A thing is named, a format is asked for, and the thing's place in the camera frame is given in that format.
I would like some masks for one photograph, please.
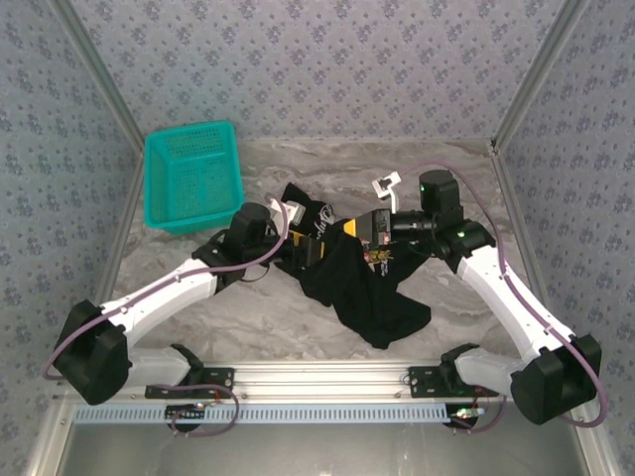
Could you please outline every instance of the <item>marble surface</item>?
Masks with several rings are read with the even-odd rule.
[[[360,215],[383,206],[371,182],[394,170],[429,159],[447,161],[474,183],[505,237],[509,262],[524,279],[520,253],[511,230],[485,143],[334,143],[247,141],[239,147],[248,200],[263,202],[265,192],[280,196],[293,181],[313,197],[331,203],[338,217]],[[402,210],[419,208],[418,173],[399,188]],[[466,216],[485,222],[464,186]],[[140,198],[115,285],[116,297],[127,295],[176,268],[212,231],[173,236],[149,229]],[[248,270],[255,278],[261,269]],[[430,324],[373,349],[344,327],[332,307],[304,296],[298,282],[272,268],[253,284],[238,283],[200,301],[159,324],[139,343],[142,347],[185,344],[203,361],[426,359],[459,344],[474,342],[506,355],[517,355],[510,337],[476,294],[437,260],[429,260],[399,291],[429,305]]]

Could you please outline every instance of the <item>gray marble table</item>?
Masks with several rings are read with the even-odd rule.
[[[500,187],[484,143],[334,143],[248,141],[239,147],[248,200],[263,202],[266,192],[280,196],[293,181],[313,197],[331,203],[339,217],[357,216],[384,206],[371,182],[426,159],[442,159],[474,183],[503,232],[508,259],[525,278]],[[402,209],[419,208],[417,176],[398,188]],[[466,216],[484,216],[464,186]],[[149,229],[143,203],[137,204],[115,285],[127,295],[176,268],[212,231],[173,236]],[[255,278],[261,269],[247,271]],[[427,359],[465,342],[516,355],[513,343],[476,292],[461,283],[444,263],[429,260],[399,291],[429,305],[430,324],[387,350],[373,349],[344,327],[332,307],[304,296],[298,283],[277,269],[257,283],[232,285],[169,318],[140,342],[143,347],[188,346],[203,361]]]

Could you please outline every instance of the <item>patterned wallpaper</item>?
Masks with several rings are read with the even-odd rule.
[[[494,134],[562,0],[71,0],[142,131]]]
[[[47,407],[41,365],[94,294],[136,154],[46,0],[0,2],[0,475]]]
[[[635,4],[592,2],[505,152],[554,311],[602,343],[635,474]]]

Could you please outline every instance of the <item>blue floral wallpaper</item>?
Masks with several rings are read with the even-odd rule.
[[[635,3],[592,2],[505,158],[554,311],[602,343],[635,474]]]
[[[41,365],[94,294],[137,155],[46,0],[2,0],[0,18],[0,474],[16,476]]]
[[[562,0],[71,0],[144,133],[491,137]]]

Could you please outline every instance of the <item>teal plastic basket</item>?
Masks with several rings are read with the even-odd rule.
[[[228,225],[245,201],[233,126],[158,131],[146,139],[144,217],[173,234]]]

